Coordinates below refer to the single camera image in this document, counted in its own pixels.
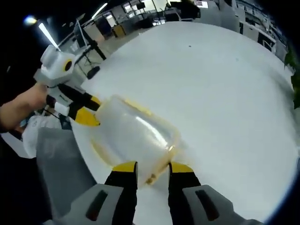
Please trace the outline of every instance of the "office desk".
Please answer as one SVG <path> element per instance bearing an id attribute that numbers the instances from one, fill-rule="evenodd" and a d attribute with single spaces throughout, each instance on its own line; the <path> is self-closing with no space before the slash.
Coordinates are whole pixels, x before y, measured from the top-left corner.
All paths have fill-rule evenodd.
<path id="1" fill-rule="evenodd" d="M 199 181 L 230 199 L 241 216 L 265 221 L 296 173 L 291 75 L 239 33 L 167 22 L 118 49 L 82 87 L 100 99 L 119 94 L 171 122 Z M 104 183 L 111 168 L 90 144 L 97 128 L 72 126 L 88 168 Z M 135 224 L 172 224 L 167 183 L 165 172 L 137 191 Z"/>

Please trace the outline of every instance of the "white table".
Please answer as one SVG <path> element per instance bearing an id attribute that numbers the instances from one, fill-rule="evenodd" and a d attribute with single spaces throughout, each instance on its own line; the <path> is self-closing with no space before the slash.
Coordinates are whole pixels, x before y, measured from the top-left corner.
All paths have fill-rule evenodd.
<path id="1" fill-rule="evenodd" d="M 131 40 L 82 87 L 100 99 L 119 94 L 174 124 L 202 184 L 241 216 L 268 219 L 296 171 L 291 72 L 269 50 L 217 26 L 167 22 Z M 104 183 L 111 169 L 90 144 L 92 128 L 73 124 L 82 156 Z M 134 223 L 172 224 L 161 187 L 137 191 Z"/>

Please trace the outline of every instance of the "human hand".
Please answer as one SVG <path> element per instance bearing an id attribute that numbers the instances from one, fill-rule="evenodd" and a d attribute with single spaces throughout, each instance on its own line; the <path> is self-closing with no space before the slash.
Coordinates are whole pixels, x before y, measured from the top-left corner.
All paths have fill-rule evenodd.
<path id="1" fill-rule="evenodd" d="M 41 83 L 36 83 L 30 89 L 18 96 L 19 100 L 27 104 L 34 111 L 46 105 L 47 87 Z"/>

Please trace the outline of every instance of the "white tabletop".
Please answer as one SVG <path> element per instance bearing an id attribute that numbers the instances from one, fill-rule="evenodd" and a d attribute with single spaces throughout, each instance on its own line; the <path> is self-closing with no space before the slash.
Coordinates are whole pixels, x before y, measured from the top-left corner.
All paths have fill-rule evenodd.
<path id="1" fill-rule="evenodd" d="M 181 132 L 202 184 L 233 202 L 241 216 L 265 221 L 296 172 L 292 75 L 270 51 L 220 27 L 167 22 L 131 40 L 82 87 L 100 99 L 118 94 Z M 82 156 L 98 183 L 111 169 L 93 151 L 93 128 L 73 123 Z M 167 174 L 161 187 L 137 191 L 134 223 L 172 224 Z"/>

